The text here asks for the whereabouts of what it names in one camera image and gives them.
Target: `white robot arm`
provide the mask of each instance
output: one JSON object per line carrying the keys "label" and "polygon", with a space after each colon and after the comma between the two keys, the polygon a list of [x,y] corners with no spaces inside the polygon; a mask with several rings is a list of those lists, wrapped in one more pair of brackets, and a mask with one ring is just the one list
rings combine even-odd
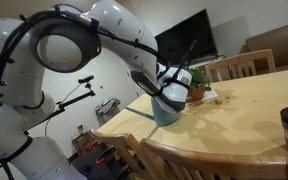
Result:
{"label": "white robot arm", "polygon": [[21,19],[0,19],[0,159],[27,179],[85,179],[55,141],[23,133],[55,109],[41,90],[44,68],[77,71],[105,47],[124,60],[132,79],[162,108],[184,109],[191,75],[156,63],[166,59],[156,52],[154,36],[115,1],[101,0],[87,13],[60,5]]}

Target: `wooden table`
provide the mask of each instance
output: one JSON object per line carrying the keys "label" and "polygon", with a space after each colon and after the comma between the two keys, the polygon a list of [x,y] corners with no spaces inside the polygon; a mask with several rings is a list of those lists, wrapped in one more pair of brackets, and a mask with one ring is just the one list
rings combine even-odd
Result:
{"label": "wooden table", "polygon": [[[171,125],[128,110],[98,129],[102,133],[132,133],[166,145],[199,152],[288,156],[280,111],[288,107],[288,71],[211,84],[218,93],[201,105],[187,106]],[[142,95],[129,107],[152,114],[150,97]]]}

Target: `wall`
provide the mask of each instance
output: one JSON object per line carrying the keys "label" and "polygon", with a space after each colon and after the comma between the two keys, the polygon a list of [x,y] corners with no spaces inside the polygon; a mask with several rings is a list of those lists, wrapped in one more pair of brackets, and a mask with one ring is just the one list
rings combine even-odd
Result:
{"label": "wall", "polygon": [[[11,3],[8,2],[11,1],[0,0],[0,17],[17,18],[19,13],[29,16],[33,12],[48,9],[58,3],[68,3],[80,8],[82,11],[88,11],[97,0],[13,0]],[[101,55],[78,72],[59,74],[46,70],[43,91],[50,94],[55,102],[62,101],[66,95],[78,86],[78,79],[88,75],[94,75],[91,85],[96,96],[88,97],[68,106],[63,114],[54,117],[50,121],[47,128],[47,135],[56,140],[67,157],[74,153],[71,140],[78,134],[78,125],[82,124],[86,130],[99,127],[95,115],[96,105],[108,97],[117,97],[121,100],[119,108],[123,109],[138,97],[134,84],[127,75],[127,68],[124,62],[106,49],[102,49]],[[87,92],[88,90],[82,85],[67,100]],[[44,136],[44,130],[45,123],[31,129],[29,133],[32,137]],[[13,166],[11,166],[11,170],[15,179],[24,179]],[[2,169],[0,169],[0,179],[6,179]]]}
{"label": "wall", "polygon": [[245,39],[288,24],[285,0],[131,0],[137,17],[157,35],[207,8],[219,54],[236,55]]}

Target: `television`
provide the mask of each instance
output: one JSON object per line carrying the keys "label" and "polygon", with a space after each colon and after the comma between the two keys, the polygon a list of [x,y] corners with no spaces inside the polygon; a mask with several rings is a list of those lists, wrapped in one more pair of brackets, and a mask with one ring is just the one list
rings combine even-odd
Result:
{"label": "television", "polygon": [[197,40],[197,44],[191,54],[191,64],[216,57],[218,53],[206,9],[158,34],[155,39],[158,52],[163,54],[171,65],[180,64],[194,40]]}

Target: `chair back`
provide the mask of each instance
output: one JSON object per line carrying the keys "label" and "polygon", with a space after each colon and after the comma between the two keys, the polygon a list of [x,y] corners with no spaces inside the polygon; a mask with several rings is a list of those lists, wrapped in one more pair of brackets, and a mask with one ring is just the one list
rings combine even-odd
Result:
{"label": "chair back", "polygon": [[93,129],[90,131],[90,134],[99,144],[104,143],[108,147],[114,146],[117,155],[131,167],[133,171],[130,176],[131,179],[160,179],[160,173],[157,171],[157,168],[150,158],[147,157],[139,142],[132,134],[102,134]]}
{"label": "chair back", "polygon": [[162,158],[174,172],[175,179],[288,179],[288,158],[286,157],[186,151],[150,139],[143,139],[141,146]]}
{"label": "chair back", "polygon": [[276,72],[271,49],[253,51],[229,57],[205,66],[206,75],[214,82],[213,73],[219,81],[255,76],[258,74],[254,61],[266,61],[269,72]]}

